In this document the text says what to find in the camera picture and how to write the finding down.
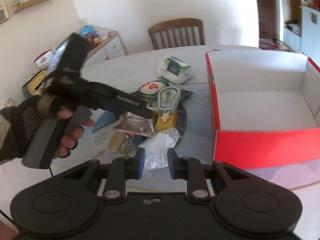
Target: hand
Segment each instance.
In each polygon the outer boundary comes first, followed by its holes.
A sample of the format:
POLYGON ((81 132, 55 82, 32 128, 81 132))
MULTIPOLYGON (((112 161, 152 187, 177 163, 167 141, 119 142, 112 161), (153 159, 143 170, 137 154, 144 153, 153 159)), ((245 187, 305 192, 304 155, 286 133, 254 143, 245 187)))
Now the hand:
MULTIPOLYGON (((57 113, 59 119, 67 119, 73 115, 73 112, 69 109, 63 108, 57 113)), ((88 119, 83 124, 84 126, 94 126, 95 122, 92 119, 88 119)), ((60 157, 64 158, 69 155, 69 150, 76 146, 77 141, 83 135, 83 128, 81 126, 74 128, 71 131, 71 136, 65 135, 61 138, 60 147, 58 149, 58 154, 60 157)))

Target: white plastic bag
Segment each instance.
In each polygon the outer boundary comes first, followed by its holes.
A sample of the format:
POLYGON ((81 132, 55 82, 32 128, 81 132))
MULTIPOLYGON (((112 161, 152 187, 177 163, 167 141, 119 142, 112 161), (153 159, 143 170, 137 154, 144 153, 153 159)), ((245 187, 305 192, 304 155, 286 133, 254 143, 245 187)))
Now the white plastic bag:
POLYGON ((191 65, 170 56, 164 57, 159 62, 158 77, 169 80, 175 84, 182 84, 194 75, 191 65))
POLYGON ((139 147, 145 149, 143 173, 168 166, 167 151, 176 146, 179 138, 178 130, 170 128, 140 144, 139 147))

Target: white and green package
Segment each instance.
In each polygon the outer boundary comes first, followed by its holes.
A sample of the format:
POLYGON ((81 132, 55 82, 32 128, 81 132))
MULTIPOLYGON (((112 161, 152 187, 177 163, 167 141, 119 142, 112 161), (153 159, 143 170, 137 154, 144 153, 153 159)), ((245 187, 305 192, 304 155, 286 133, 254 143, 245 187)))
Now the white and green package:
POLYGON ((194 72, 191 65, 182 60, 170 56, 160 60, 158 67, 158 77, 169 80, 175 84, 182 84, 193 76, 194 72))

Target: picture frame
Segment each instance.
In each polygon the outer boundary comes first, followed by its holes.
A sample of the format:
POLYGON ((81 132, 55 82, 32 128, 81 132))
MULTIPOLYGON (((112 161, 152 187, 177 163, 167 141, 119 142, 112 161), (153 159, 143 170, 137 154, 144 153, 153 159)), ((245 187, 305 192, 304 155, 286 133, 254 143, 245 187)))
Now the picture frame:
POLYGON ((0 24, 9 19, 8 10, 5 6, 4 0, 0 0, 0 24))

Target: wooden chair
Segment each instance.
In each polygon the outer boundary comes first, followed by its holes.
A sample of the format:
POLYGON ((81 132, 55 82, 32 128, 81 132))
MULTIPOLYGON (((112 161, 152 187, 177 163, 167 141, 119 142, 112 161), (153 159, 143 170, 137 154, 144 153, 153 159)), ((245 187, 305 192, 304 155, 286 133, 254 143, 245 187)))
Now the wooden chair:
POLYGON ((182 18, 161 22, 150 27, 148 31, 154 49, 204 45, 203 21, 199 19, 182 18), (199 28, 199 44, 197 44, 195 34, 197 27, 199 28))

